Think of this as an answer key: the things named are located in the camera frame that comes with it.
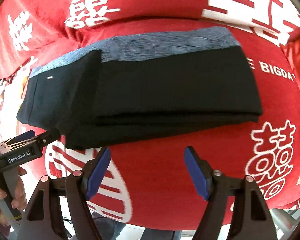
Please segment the person's left hand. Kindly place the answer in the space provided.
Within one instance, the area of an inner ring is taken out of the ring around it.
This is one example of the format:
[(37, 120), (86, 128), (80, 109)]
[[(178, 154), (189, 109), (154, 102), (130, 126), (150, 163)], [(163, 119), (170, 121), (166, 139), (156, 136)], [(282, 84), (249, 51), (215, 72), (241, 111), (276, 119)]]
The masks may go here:
[[(0, 189), (0, 200), (5, 199), (7, 196), (7, 193)], [(15, 187), (15, 198), (11, 202), (11, 207), (14, 209), (17, 209), (19, 211), (23, 211), (27, 207), (27, 200), (26, 200), (26, 193), (25, 193), (25, 188), (23, 181), (20, 177), (18, 177), (17, 185)], [(2, 213), (0, 209), (0, 224), (3, 226), (9, 226), (9, 223)]]

